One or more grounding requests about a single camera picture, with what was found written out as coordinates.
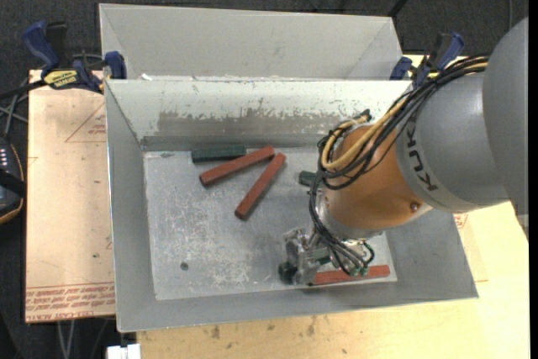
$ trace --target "red wooden block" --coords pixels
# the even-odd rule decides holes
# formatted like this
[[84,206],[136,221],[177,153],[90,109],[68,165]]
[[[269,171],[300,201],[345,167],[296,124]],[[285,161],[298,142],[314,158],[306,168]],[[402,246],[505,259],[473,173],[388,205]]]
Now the red wooden block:
[[390,275],[390,267],[388,265],[377,265],[368,268],[368,274],[364,277],[350,277],[342,270],[318,272],[314,278],[314,286],[321,284],[332,284],[334,282],[353,282],[368,278],[383,278]]
[[284,164],[286,156],[282,153],[278,153],[271,163],[267,166],[266,170],[256,180],[254,186],[245,195],[239,206],[235,209],[235,215],[242,220],[245,220],[252,210],[263,191],[269,186],[271,180],[275,177],[278,170]]
[[220,180],[224,180],[236,172],[246,169],[249,166],[255,165],[261,161],[271,159],[275,155],[275,149],[271,146],[264,147],[260,150],[252,151],[242,157],[238,157],[232,161],[227,161],[222,165],[218,165],[209,171],[200,174],[200,182],[205,186],[215,184]]

